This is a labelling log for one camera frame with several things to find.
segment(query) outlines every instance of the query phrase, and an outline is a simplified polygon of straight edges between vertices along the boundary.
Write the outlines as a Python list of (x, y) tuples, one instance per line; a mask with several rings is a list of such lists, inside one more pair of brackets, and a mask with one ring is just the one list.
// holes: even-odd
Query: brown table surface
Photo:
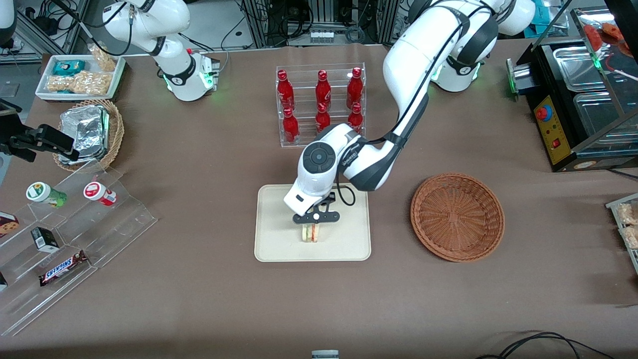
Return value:
[[(506, 96), (505, 59), (527, 44), (499, 41), (462, 93), (431, 86), (388, 182), (369, 195), (373, 251), (357, 263), (258, 262), (256, 197), (291, 183), (300, 154), (279, 146), (275, 66), (365, 61), (368, 134), (378, 137), (397, 111), (384, 47), (232, 53), (218, 91), (193, 103), (166, 90), (151, 58), (128, 58), (113, 167), (159, 222), (17, 336), (1, 337), (0, 357), (299, 359), (335, 348), (344, 359), (471, 359), (520, 332), (552, 330), (637, 358), (636, 273), (604, 204), (638, 188), (607, 171), (550, 172), (526, 102)], [(36, 99), (28, 123), (56, 124), (70, 106)], [(482, 180), (505, 210), (501, 245), (476, 263), (439, 259), (410, 225), (416, 187), (447, 171)], [(48, 153), (12, 160), (2, 209), (26, 204), (28, 183), (67, 175)], [(544, 340), (516, 358), (572, 355)]]

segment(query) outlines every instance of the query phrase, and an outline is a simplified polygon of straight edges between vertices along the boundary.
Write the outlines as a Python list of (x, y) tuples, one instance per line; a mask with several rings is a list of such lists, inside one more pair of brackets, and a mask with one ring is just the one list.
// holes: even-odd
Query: green led light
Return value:
[(200, 79), (202, 79), (202, 82), (207, 89), (212, 87), (212, 76), (200, 72)]
[(166, 87), (168, 87), (168, 90), (170, 92), (173, 92), (173, 89), (170, 88), (170, 82), (168, 81), (168, 79), (166, 78), (166, 75), (162, 75), (162, 77), (164, 77), (164, 81), (166, 81)]
[(434, 74), (431, 77), (432, 81), (436, 81), (438, 79), (439, 73), (441, 72), (441, 68), (443, 67), (443, 65), (439, 66), (439, 68), (436, 69), (436, 71), (434, 72)]
[(479, 68), (480, 68), (480, 63), (477, 63), (477, 69), (474, 71), (474, 76), (472, 76), (472, 81), (476, 80), (477, 77), (479, 76)]
[(596, 56), (591, 55), (591, 60), (594, 62), (594, 66), (596, 66), (597, 69), (602, 68), (602, 66), (600, 65), (600, 60)]

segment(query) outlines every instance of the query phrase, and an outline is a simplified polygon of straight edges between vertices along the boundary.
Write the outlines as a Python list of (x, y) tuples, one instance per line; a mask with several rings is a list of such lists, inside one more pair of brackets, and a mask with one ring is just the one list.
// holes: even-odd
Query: aluminum foil package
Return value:
[(62, 132), (74, 138), (73, 148), (80, 156), (70, 161), (60, 156), (65, 165), (80, 164), (93, 159), (102, 159), (108, 149), (108, 112), (101, 105), (88, 105), (70, 109), (62, 115)]

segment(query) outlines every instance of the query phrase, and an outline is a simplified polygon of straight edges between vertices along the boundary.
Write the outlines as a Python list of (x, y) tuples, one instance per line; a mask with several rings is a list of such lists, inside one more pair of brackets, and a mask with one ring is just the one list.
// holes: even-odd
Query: wicker basket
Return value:
[[(100, 160), (100, 165), (106, 168), (115, 160), (115, 157), (119, 152), (120, 145), (122, 144), (122, 138), (124, 137), (124, 122), (122, 122), (122, 116), (117, 110), (117, 107), (109, 100), (86, 100), (76, 104), (73, 108), (87, 105), (102, 105), (108, 111), (108, 153)], [(61, 122), (57, 129), (62, 130)], [(53, 154), (53, 159), (59, 167), (71, 172), (77, 171), (84, 165), (63, 165), (57, 157), (57, 153)]]
[(462, 173), (425, 180), (412, 198), (410, 218), (421, 243), (453, 262), (488, 256), (505, 230), (496, 196), (481, 181)]

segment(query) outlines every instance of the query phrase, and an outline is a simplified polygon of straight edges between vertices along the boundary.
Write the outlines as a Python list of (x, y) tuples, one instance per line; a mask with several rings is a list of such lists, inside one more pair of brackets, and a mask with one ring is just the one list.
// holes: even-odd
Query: red soda bottle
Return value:
[(358, 134), (361, 134), (361, 124), (363, 123), (363, 115), (361, 114), (361, 104), (355, 102), (352, 104), (352, 113), (348, 116), (348, 124)]
[(292, 92), (292, 84), (288, 80), (286, 70), (277, 71), (277, 95), (282, 107), (295, 109), (295, 94)]
[(330, 126), (330, 115), (327, 112), (325, 103), (317, 104), (317, 115), (315, 116), (317, 124), (317, 133), (323, 131), (324, 128)]
[(284, 107), (283, 109), (283, 131), (287, 142), (292, 144), (299, 142), (299, 123), (295, 116), (292, 115), (291, 107)]
[(346, 106), (352, 109), (352, 104), (355, 102), (361, 102), (361, 95), (363, 94), (363, 81), (361, 80), (361, 68), (355, 67), (352, 69), (352, 78), (348, 83), (348, 99), (346, 100)]
[(325, 108), (330, 110), (330, 84), (328, 83), (328, 73), (325, 70), (319, 70), (317, 75), (319, 81), (315, 88), (317, 103), (324, 103)]

